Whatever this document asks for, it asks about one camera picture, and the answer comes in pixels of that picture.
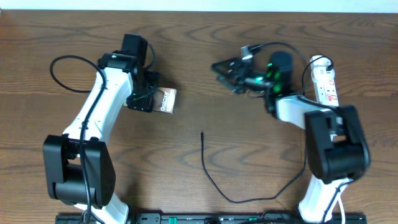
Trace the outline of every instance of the white cord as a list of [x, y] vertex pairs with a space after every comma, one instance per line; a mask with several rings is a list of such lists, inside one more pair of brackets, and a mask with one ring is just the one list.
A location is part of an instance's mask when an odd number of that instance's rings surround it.
[[346, 214], [344, 212], [344, 207], [343, 207], [343, 202], [341, 201], [341, 197], [338, 197], [337, 201], [338, 205], [340, 206], [341, 224], [346, 224]]

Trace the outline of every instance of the wooden table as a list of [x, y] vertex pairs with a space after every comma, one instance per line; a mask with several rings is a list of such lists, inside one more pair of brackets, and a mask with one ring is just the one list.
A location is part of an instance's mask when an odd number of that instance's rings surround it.
[[[344, 193], [345, 209], [364, 212], [369, 223], [398, 222], [398, 15], [3, 11], [1, 223], [53, 223], [56, 214], [79, 212], [47, 195], [42, 144], [72, 122], [86, 95], [58, 86], [49, 64], [70, 54], [96, 61], [119, 49], [124, 33], [140, 34], [154, 46], [160, 85], [178, 90], [174, 114], [123, 108], [113, 128], [108, 149], [116, 193], [132, 208], [261, 213], [293, 209], [301, 201], [309, 170], [277, 200], [233, 205], [200, 163], [204, 130], [209, 173], [235, 200], [273, 196], [299, 171], [303, 131], [267, 114], [262, 100], [230, 93], [210, 71], [244, 45], [283, 41], [308, 57], [331, 57], [341, 105], [359, 111], [372, 164]], [[276, 50], [282, 48], [265, 50], [258, 64]], [[303, 68], [297, 57], [295, 68], [298, 80]], [[91, 89], [95, 78], [92, 68], [75, 60], [58, 63], [55, 73], [79, 89]]]

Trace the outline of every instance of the wooden tabletop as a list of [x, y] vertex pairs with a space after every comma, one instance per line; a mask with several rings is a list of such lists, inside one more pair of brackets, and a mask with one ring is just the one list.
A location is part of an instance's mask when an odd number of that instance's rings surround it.
[[[207, 179], [205, 162], [234, 200], [271, 197], [301, 168], [304, 133], [267, 114], [261, 99], [234, 95], [215, 80], [214, 62], [247, 44], [282, 41], [305, 55], [335, 61], [341, 105], [357, 107], [372, 164], [343, 194], [348, 212], [369, 223], [398, 222], [398, 15], [133, 11], [3, 11], [0, 17], [0, 223], [54, 223], [80, 212], [47, 194], [42, 144], [62, 134], [85, 94], [50, 77], [61, 55], [96, 61], [120, 49], [125, 33], [155, 48], [160, 85], [178, 90], [174, 114], [122, 108], [108, 149], [116, 193], [132, 208], [164, 213], [293, 209], [305, 195], [309, 170], [277, 200], [233, 205]], [[269, 47], [257, 59], [264, 66]], [[303, 67], [298, 57], [295, 78]], [[91, 89], [95, 71], [65, 60], [55, 73], [73, 88]]]

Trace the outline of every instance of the white power strip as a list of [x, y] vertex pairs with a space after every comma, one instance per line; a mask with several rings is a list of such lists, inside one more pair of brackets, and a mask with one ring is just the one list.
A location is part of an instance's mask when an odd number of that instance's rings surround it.
[[[322, 55], [313, 56], [310, 60]], [[317, 102], [323, 105], [338, 106], [337, 91], [335, 85], [335, 70], [327, 71], [331, 62], [327, 58], [321, 58], [311, 64], [311, 78], [313, 81]]]

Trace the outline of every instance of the white wall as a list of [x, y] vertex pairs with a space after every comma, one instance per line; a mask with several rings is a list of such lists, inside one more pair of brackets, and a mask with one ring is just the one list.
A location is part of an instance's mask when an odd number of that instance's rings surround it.
[[393, 12], [398, 0], [0, 0], [2, 9]]

